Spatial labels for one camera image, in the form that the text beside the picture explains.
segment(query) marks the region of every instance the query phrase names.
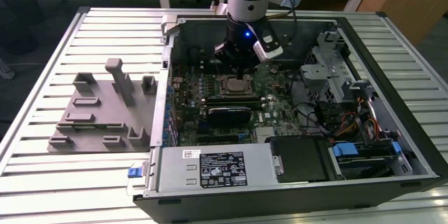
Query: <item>red cable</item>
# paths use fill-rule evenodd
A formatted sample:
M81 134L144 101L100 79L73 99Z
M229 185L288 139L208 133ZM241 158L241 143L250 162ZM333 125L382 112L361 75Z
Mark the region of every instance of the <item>red cable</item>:
M344 114L344 116L342 116L341 128L344 127L345 117L346 117L348 115L352 115L352 114L357 114L357 113L356 113L356 112L348 112L348 113Z

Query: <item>metal bracket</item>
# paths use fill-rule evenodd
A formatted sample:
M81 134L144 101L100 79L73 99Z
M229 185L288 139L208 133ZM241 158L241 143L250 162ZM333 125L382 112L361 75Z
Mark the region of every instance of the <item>metal bracket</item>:
M144 197L149 196L149 191L157 191L158 183L158 166L160 166L160 152L161 147L156 147L150 150L150 157L148 160L148 172L146 172L146 191Z
M165 46L168 45L168 36L161 36L160 37L160 43L162 43Z
M132 166L129 168L141 168L142 169L142 175L141 177L145 177L148 174L148 161L142 162L142 163L133 163ZM136 178L128 178L128 184L126 184L126 195L128 196L133 196L133 195L138 195L141 193L141 190L136 190L133 189L133 186L136 185L134 182L138 179L138 177Z
M350 90L362 90L366 89L370 85L370 82L368 80L360 80L360 81L345 81L344 87L348 87Z
M337 46L342 45L344 39L337 31L328 31L321 33L317 37L317 43L321 49L337 49Z
M325 80L338 76L337 72L330 71L324 65L302 65L300 71L302 77L309 80Z
M176 31L173 29L176 28L176 26L177 26L177 15L174 14L162 15L160 28L161 28L161 34L165 37L169 36Z
M272 156L272 161L273 161L274 173L276 175L281 175L282 173L285 173L285 170L282 168L280 156Z

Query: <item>warning label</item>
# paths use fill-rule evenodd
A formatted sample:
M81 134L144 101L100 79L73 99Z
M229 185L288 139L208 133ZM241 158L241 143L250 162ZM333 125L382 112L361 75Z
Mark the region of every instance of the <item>warning label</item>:
M246 186L242 152L200 154L201 187Z

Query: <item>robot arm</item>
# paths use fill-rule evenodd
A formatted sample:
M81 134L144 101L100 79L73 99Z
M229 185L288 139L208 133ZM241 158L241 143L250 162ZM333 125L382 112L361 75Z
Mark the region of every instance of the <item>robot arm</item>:
M265 16L268 3L269 0L228 0L226 37L214 48L214 57L238 77L282 54L282 43Z

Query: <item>motherboard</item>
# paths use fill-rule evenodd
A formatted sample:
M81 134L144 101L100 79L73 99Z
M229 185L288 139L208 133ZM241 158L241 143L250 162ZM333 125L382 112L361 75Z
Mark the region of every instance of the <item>motherboard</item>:
M266 63L242 79L177 66L173 78L177 146L262 143L269 136L300 135L289 97L290 71Z

